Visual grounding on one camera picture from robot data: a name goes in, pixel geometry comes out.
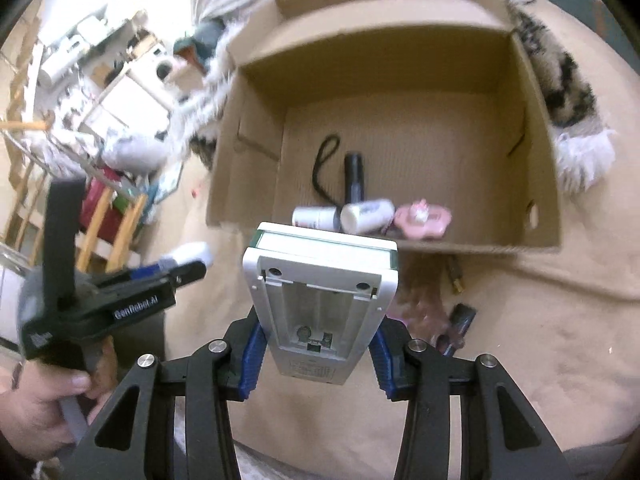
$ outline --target wooden stick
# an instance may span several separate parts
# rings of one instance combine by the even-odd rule
[[[15,73],[14,78],[9,85],[10,95],[15,96],[15,93],[24,86],[27,85],[27,75],[29,71],[29,65],[23,66],[18,72]]]
[[[40,130],[46,132],[51,127],[47,121],[33,121],[32,123],[23,123],[21,121],[0,121],[0,130],[14,132],[19,130]]]
[[[44,238],[44,224],[38,230],[36,234],[36,239],[33,242],[33,249],[31,250],[31,256],[29,256],[29,265],[33,267],[38,261],[38,253],[40,252],[40,246],[42,245],[42,240]]]
[[[22,118],[22,112],[24,111],[25,106],[26,103],[23,97],[19,99],[12,99],[12,101],[9,103],[8,108],[6,109],[7,118],[11,119],[12,122],[19,121]]]
[[[80,249],[78,259],[76,260],[76,269],[81,272],[86,272],[89,267],[91,255],[94,253],[95,246],[98,243],[98,231],[100,231],[100,226],[102,225],[104,216],[109,210],[112,196],[113,189],[105,187],[102,195],[100,196],[100,200],[98,200],[98,203],[95,206],[94,215],[91,217],[91,223],[84,235],[84,244],[82,245],[82,249]]]
[[[129,256],[129,246],[133,239],[133,235],[138,227],[138,222],[145,209],[146,194],[142,193],[136,200],[134,205],[129,205],[127,212],[122,219],[122,224],[118,229],[116,239],[113,241],[113,250],[107,260],[106,272],[113,272],[121,269],[127,262]]]
[[[35,194],[33,195],[31,202],[29,204],[29,208],[27,209],[27,213],[22,219],[22,225],[20,225],[20,230],[18,231],[18,236],[15,239],[14,248],[16,251],[20,252],[20,248],[22,247],[22,242],[24,240],[24,235],[27,232],[27,227],[30,224],[29,219],[31,218],[31,213],[36,207],[36,202],[38,201],[38,197],[42,193],[42,189],[44,188],[44,182],[47,178],[47,173],[42,173],[38,183],[36,184]]]
[[[27,30],[27,33],[22,38],[22,46],[20,47],[20,53],[15,61],[16,66],[24,66],[31,63],[33,56],[33,47],[38,41],[38,32],[40,30],[41,20],[36,17]]]
[[[2,241],[11,247],[12,245],[7,243],[6,239],[9,236],[9,230],[11,229],[11,225],[14,222],[14,219],[18,214],[18,211],[20,211],[22,202],[24,201],[24,197],[27,191],[27,184],[29,183],[29,177],[31,175],[31,171],[33,171],[33,167],[34,167],[34,162],[30,160],[29,165],[27,166],[27,169],[24,170],[24,175],[22,176],[22,180],[20,181],[20,184],[18,184],[18,187],[15,190],[14,205],[11,208],[11,214],[9,215],[9,218],[7,219],[6,225],[4,227],[4,234],[2,235]]]

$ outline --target sticker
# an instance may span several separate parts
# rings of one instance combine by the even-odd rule
[[[334,377],[335,368],[305,361],[289,361],[289,371],[297,375],[330,380]]]

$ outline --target pink flower-shaped object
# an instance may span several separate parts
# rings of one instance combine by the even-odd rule
[[[394,216],[394,224],[409,240],[442,238],[450,222],[451,211],[426,200],[400,206]]]

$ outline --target white device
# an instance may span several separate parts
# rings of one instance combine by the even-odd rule
[[[213,265],[213,253],[206,242],[189,242],[176,247],[168,254],[160,256],[158,265],[163,270],[200,260],[207,269]]]
[[[91,46],[101,44],[111,34],[111,29],[95,16],[89,16],[78,23],[76,31]]]
[[[398,288],[398,247],[263,222],[242,259],[271,353],[283,375],[344,384]]]
[[[51,88],[90,49],[91,46],[80,35],[75,35],[71,39],[65,38],[57,52],[49,56],[40,67],[38,82],[45,88]]]
[[[177,100],[158,78],[157,70],[161,63],[170,65],[171,70],[174,70],[178,65],[178,61],[173,56],[169,56],[164,46],[158,43],[140,59],[131,63],[128,75],[166,110],[173,110],[177,105]]]

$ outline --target human hand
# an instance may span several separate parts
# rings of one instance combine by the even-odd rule
[[[412,337],[432,346],[449,333],[449,316],[442,303],[440,280],[444,258],[439,254],[401,253],[398,291],[387,315],[402,321]],[[455,334],[450,335],[458,345]]]
[[[117,385],[117,358],[113,339],[105,339],[95,372],[68,370],[27,361],[18,388],[0,395],[0,430],[17,453],[46,460],[74,438],[62,417],[58,401],[85,395],[96,401],[88,416],[91,424]]]

